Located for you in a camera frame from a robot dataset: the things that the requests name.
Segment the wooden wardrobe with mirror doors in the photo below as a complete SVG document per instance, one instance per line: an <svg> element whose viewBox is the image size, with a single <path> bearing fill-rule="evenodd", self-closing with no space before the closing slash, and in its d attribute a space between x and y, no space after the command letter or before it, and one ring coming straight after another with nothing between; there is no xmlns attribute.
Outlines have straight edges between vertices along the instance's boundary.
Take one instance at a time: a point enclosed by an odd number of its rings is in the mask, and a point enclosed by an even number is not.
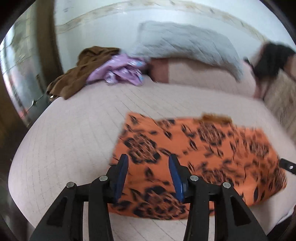
<svg viewBox="0 0 296 241"><path fill-rule="evenodd" d="M49 106L48 85L63 73L54 26L55 1L27 9L1 38L1 159L11 160L28 129Z"/></svg>

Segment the purple floral garment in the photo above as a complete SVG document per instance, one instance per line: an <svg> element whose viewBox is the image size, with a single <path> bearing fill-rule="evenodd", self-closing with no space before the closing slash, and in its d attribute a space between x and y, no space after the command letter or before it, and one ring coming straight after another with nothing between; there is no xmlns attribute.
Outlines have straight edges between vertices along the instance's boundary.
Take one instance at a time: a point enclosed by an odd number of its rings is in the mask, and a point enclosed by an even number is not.
<svg viewBox="0 0 296 241"><path fill-rule="evenodd" d="M104 80L111 85L124 81L141 86L144 79L142 73L146 69L147 63L143 58L132 58L127 54L118 54L96 68L86 79L86 84Z"/></svg>

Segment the brown garment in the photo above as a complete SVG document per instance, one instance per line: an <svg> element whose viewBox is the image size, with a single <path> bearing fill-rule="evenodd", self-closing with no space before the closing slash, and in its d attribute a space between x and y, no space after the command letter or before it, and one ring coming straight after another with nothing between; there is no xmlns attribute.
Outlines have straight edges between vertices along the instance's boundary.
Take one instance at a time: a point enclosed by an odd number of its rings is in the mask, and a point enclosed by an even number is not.
<svg viewBox="0 0 296 241"><path fill-rule="evenodd" d="M84 49L78 56L76 67L51 82L47 87L46 94L49 97L69 99L85 86L87 78L95 69L119 52L119 48L99 46Z"/></svg>

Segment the person with dark hair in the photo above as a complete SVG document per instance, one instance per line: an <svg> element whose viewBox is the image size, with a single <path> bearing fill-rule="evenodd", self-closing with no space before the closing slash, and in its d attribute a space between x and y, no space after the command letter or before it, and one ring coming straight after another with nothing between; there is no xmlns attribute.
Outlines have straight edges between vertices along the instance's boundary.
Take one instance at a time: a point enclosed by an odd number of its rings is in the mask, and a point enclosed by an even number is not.
<svg viewBox="0 0 296 241"><path fill-rule="evenodd" d="M264 104L295 141L295 51L266 42L252 58L244 58L256 81L255 98Z"/></svg>

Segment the orange black floral garment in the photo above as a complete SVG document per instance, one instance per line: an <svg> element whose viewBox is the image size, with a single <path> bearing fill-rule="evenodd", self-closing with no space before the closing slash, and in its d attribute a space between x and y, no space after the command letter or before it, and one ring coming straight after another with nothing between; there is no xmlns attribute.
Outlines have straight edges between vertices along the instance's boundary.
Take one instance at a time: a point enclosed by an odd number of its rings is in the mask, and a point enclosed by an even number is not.
<svg viewBox="0 0 296 241"><path fill-rule="evenodd" d="M114 148L111 165L122 154L129 159L121 198L109 211L161 220L185 219L189 206L177 200L169 156L206 182L231 183L252 206L287 185L279 157L263 130L230 121L202 118L154 120L128 113Z"/></svg>

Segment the pink pillow with maroon band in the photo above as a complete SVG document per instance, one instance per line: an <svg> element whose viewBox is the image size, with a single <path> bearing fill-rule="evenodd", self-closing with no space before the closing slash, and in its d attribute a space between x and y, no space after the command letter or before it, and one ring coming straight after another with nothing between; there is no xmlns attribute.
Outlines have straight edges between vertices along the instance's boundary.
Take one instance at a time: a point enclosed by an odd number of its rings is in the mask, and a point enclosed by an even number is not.
<svg viewBox="0 0 296 241"><path fill-rule="evenodd" d="M246 97L256 97L256 82L251 67L241 61L240 82L226 70L190 59L152 59L149 76L154 82L189 85Z"/></svg>

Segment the grey quilted blanket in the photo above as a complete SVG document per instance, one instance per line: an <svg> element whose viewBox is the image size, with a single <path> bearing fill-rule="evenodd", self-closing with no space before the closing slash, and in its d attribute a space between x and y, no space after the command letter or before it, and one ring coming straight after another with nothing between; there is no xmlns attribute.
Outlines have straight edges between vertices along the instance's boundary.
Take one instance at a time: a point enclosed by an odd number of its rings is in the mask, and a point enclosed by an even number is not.
<svg viewBox="0 0 296 241"><path fill-rule="evenodd" d="M239 56L230 40L213 30L173 22L146 21L139 25L131 57L188 58L227 70L243 78Z"/></svg>

